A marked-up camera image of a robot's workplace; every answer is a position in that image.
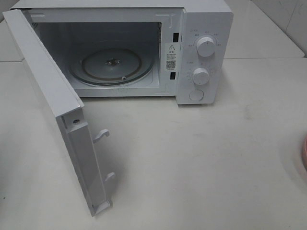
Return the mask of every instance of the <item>round button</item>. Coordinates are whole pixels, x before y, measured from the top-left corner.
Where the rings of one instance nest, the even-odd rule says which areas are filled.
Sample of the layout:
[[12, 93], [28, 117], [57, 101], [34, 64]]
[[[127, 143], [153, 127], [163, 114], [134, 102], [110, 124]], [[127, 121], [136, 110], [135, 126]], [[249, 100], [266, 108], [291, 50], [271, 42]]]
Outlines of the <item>round button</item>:
[[192, 91], [191, 93], [190, 93], [190, 99], [192, 100], [192, 101], [196, 101], [196, 102], [199, 102], [199, 101], [201, 101], [202, 99], [203, 99], [203, 91], [201, 91], [201, 90], [194, 90], [194, 91]]
[[198, 68], [194, 70], [192, 74], [192, 79], [195, 85], [204, 85], [208, 83], [210, 75], [206, 69]]
[[215, 52], [215, 40], [211, 37], [202, 37], [197, 42], [197, 52], [202, 57], [209, 57]]

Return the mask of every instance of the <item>microwave top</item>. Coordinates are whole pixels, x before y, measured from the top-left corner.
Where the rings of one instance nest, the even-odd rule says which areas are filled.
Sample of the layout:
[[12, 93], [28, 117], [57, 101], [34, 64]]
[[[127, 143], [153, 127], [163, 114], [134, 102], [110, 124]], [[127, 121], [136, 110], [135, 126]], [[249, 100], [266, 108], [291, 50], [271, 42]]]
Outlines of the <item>microwave top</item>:
[[184, 8], [187, 12], [231, 12], [224, 0], [20, 0], [24, 8]]

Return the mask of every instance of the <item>door release button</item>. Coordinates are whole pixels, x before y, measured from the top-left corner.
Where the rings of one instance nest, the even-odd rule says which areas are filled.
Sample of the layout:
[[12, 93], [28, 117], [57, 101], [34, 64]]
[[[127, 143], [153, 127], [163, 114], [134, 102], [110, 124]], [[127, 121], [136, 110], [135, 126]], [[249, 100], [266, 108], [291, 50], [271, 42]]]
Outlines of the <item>door release button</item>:
[[199, 102], [203, 99], [204, 93], [201, 90], [194, 90], [190, 93], [189, 96], [192, 101]]

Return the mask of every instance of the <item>timer knob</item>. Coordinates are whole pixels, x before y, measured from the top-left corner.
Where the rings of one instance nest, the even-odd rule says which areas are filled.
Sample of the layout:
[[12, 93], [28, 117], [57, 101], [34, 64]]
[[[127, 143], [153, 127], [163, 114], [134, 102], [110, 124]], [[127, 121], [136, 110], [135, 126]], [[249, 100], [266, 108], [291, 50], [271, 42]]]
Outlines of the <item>timer knob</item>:
[[215, 45], [216, 42], [214, 38], [211, 37], [202, 37], [198, 40], [196, 46], [197, 46], [197, 52], [202, 57], [209, 57], [215, 52]]
[[195, 85], [204, 85], [209, 79], [209, 72], [204, 68], [198, 68], [192, 73], [192, 79]]

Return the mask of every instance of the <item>control panel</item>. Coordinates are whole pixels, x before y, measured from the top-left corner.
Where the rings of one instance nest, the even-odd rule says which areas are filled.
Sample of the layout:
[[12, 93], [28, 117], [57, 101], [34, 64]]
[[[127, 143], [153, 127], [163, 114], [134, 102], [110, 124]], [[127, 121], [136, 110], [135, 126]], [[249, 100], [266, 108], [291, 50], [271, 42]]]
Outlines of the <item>control panel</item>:
[[231, 12], [186, 14], [178, 104], [214, 102], [232, 18]]

